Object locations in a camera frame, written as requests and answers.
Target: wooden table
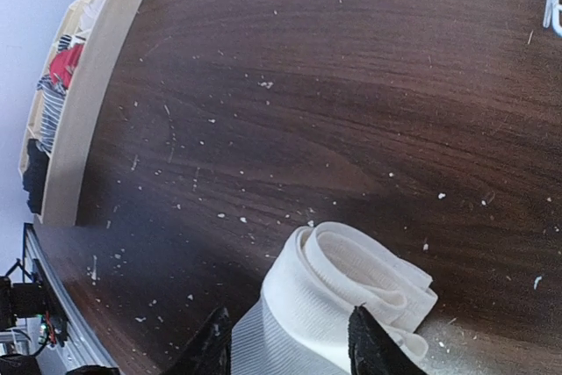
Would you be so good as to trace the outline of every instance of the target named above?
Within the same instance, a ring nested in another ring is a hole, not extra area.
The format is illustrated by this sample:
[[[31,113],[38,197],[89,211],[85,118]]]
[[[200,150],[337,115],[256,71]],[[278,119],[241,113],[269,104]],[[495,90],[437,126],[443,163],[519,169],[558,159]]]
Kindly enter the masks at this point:
[[[121,368],[165,368],[219,304],[240,318],[292,230],[337,220],[434,277],[428,373],[560,373],[562,42],[543,9],[145,0],[79,226],[36,227]]]

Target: white wall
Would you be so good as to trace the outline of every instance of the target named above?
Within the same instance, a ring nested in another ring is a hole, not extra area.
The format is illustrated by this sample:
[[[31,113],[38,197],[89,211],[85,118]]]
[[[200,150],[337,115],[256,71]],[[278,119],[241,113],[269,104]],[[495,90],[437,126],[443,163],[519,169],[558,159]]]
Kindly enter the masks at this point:
[[[21,255],[31,221],[18,173],[27,115],[49,46],[74,0],[0,0],[0,274]]]

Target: folded white cloth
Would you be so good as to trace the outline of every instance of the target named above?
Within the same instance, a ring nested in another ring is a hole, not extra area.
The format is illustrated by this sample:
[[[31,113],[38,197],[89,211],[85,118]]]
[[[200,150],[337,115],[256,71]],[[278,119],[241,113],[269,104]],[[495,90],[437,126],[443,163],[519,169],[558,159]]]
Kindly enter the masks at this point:
[[[300,227],[233,331],[233,375],[350,373],[348,322],[365,306],[415,363],[428,344],[414,330],[437,301],[432,278],[340,223]]]

